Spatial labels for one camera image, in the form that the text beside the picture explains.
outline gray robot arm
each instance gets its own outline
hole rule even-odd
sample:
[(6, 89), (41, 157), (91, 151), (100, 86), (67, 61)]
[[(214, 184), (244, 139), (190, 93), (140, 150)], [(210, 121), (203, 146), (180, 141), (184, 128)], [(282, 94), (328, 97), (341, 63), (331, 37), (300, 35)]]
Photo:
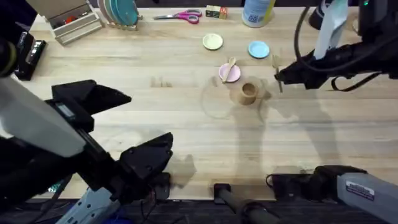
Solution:
[(398, 223), (398, 186), (364, 173), (337, 177), (337, 196), (389, 223)]

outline small box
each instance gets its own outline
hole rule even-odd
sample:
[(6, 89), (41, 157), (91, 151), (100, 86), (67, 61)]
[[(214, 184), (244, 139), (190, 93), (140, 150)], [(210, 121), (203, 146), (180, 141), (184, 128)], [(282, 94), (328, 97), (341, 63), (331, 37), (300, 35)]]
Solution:
[(228, 9), (221, 6), (210, 6), (206, 7), (206, 16), (213, 17), (217, 19), (226, 19), (228, 14)]
[(104, 27), (100, 17), (86, 0), (27, 0), (27, 2), (45, 18), (55, 40), (62, 45)]

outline wooden cup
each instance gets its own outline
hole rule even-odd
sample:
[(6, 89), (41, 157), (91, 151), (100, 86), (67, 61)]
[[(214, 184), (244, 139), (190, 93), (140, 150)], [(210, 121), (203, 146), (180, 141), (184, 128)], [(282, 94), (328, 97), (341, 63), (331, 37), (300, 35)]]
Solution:
[(259, 93), (258, 87), (253, 83), (245, 83), (239, 90), (238, 102), (242, 105), (253, 104)]

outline green plate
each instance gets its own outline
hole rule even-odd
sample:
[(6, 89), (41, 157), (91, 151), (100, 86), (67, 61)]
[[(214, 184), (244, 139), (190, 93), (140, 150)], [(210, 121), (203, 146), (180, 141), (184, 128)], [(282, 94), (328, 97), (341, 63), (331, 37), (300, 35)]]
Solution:
[(115, 22), (116, 23), (116, 19), (114, 18), (114, 15), (112, 14), (110, 0), (102, 0), (102, 1), (104, 1), (106, 13), (111, 18), (111, 22)]
[(99, 7), (99, 9), (100, 9), (102, 15), (105, 17), (105, 19), (106, 19), (108, 22), (113, 22), (113, 20), (111, 19), (111, 17), (110, 17), (110, 16), (108, 15), (108, 13), (106, 12), (104, 0), (97, 0), (97, 3), (98, 3), (98, 7)]

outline pink scissors handle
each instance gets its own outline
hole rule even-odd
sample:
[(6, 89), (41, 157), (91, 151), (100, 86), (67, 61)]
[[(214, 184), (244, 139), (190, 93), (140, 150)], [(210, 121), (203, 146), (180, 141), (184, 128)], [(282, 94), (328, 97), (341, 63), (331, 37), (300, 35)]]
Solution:
[(192, 15), (192, 14), (177, 14), (175, 15), (176, 18), (178, 19), (185, 19), (186, 21), (188, 21), (191, 24), (197, 24), (199, 23), (199, 17), (196, 15)]
[(186, 11), (180, 12), (179, 14), (183, 15), (194, 15), (197, 17), (201, 17), (202, 13), (198, 9), (187, 9)]

